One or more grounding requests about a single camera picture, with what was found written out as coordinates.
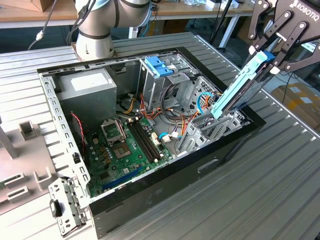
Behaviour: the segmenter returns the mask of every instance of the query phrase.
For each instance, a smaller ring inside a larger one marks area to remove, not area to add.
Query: ram slot
[[[148,148],[152,152],[154,159],[159,160],[160,154],[159,154],[158,150],[156,149],[154,144],[151,142],[150,138],[147,136],[147,134],[145,133],[144,129],[142,128],[142,126],[140,125],[139,122],[136,123],[136,129],[139,132],[139,134],[141,136],[143,136],[143,140],[145,140],[145,143],[148,145]]]
[[[146,158],[148,159],[148,161],[151,163],[153,162],[153,157],[151,155],[151,153],[148,151],[147,146],[144,144],[144,142],[141,140],[141,137],[139,136],[139,134],[137,133],[137,131],[135,130],[135,128],[133,127],[132,123],[128,124],[128,129],[130,130],[130,132],[132,133],[134,139],[137,141],[139,147],[142,149],[143,153],[145,154]]]

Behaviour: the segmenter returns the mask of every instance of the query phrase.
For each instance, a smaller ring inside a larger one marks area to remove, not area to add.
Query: motherboard chip
[[[106,179],[107,177],[109,177],[109,173],[107,171],[100,174],[101,180]]]
[[[112,148],[112,150],[118,159],[122,159],[123,157],[131,154],[130,148],[125,142],[117,144]]]

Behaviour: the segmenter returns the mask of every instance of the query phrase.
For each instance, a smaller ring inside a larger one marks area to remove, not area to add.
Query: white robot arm
[[[145,26],[152,13],[151,0],[76,0],[78,14],[88,1],[94,5],[76,41],[76,52],[84,61],[112,57],[110,29]]]

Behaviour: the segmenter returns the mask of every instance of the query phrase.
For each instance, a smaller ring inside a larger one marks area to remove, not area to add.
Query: cardboard box
[[[177,34],[185,31],[189,19],[166,20],[163,28],[163,34]]]
[[[0,5],[44,12],[53,2],[54,0],[0,0]]]
[[[272,96],[282,102],[286,86],[272,91]],[[320,133],[320,97],[302,83],[289,84],[283,104],[307,125]]]

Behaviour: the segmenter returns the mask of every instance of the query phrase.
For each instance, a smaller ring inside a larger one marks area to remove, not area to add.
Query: yellow wire
[[[132,111],[133,107],[134,107],[134,99],[132,98],[132,101],[131,101],[131,105],[130,105],[130,108],[127,110],[127,111],[124,111],[123,113],[124,114],[128,114]]]

